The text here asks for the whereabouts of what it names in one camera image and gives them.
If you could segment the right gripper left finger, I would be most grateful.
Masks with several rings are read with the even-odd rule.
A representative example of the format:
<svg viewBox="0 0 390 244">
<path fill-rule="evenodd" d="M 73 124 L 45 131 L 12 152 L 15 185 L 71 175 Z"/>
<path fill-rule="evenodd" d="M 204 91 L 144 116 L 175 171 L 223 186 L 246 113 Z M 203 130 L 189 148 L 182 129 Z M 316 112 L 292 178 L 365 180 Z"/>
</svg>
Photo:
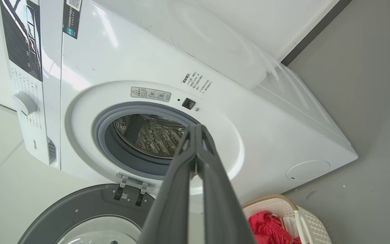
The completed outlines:
<svg viewBox="0 0 390 244">
<path fill-rule="evenodd" d="M 185 129 L 150 210 L 139 244 L 188 242 L 190 181 L 196 175 L 196 126 Z"/>
</svg>

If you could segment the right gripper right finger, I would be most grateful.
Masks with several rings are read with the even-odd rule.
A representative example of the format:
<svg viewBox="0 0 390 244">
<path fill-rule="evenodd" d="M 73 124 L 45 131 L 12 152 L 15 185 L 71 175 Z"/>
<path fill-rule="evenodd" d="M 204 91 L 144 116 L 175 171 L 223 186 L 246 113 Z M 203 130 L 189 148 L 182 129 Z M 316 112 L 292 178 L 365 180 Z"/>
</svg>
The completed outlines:
<svg viewBox="0 0 390 244">
<path fill-rule="evenodd" d="M 197 173 L 203 181 L 207 244 L 255 244 L 251 228 L 204 125 L 195 126 Z"/>
</svg>

